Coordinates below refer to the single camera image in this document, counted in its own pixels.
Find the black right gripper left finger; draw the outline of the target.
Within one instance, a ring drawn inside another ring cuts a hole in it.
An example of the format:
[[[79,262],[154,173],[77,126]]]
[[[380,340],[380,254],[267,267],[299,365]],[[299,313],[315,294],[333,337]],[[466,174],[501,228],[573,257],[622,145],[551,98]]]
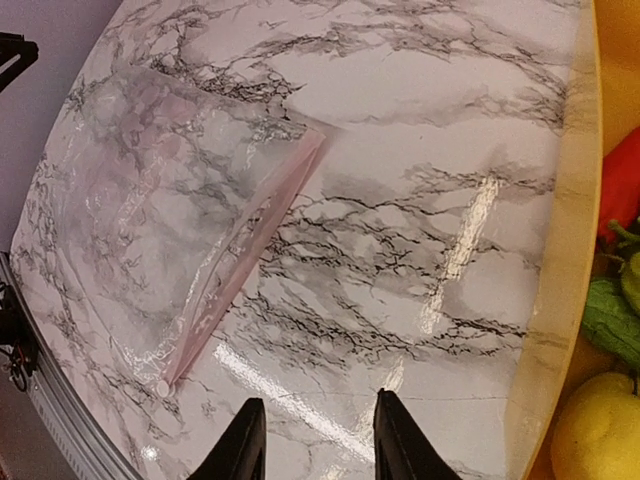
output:
[[[264,480],[266,413],[262,399],[247,399],[188,480]]]

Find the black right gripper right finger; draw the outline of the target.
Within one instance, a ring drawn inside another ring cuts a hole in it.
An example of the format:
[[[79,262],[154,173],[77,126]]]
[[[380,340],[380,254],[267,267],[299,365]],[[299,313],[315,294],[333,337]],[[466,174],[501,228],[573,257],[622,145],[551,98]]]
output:
[[[378,391],[373,431],[377,480],[461,480],[394,391]]]

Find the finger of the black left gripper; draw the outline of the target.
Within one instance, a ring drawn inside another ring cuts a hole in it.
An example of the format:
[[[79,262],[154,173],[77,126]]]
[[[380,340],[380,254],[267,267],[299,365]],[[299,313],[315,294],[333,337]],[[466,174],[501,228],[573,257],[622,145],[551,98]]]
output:
[[[1,32],[0,92],[31,67],[39,58],[36,42],[26,40],[23,35]]]

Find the clear zip top bag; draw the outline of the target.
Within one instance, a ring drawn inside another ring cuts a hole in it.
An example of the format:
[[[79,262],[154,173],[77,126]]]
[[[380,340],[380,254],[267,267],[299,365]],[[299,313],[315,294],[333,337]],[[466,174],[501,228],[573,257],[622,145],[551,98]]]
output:
[[[129,67],[80,111],[58,243],[122,363],[170,395],[315,169],[323,135]]]

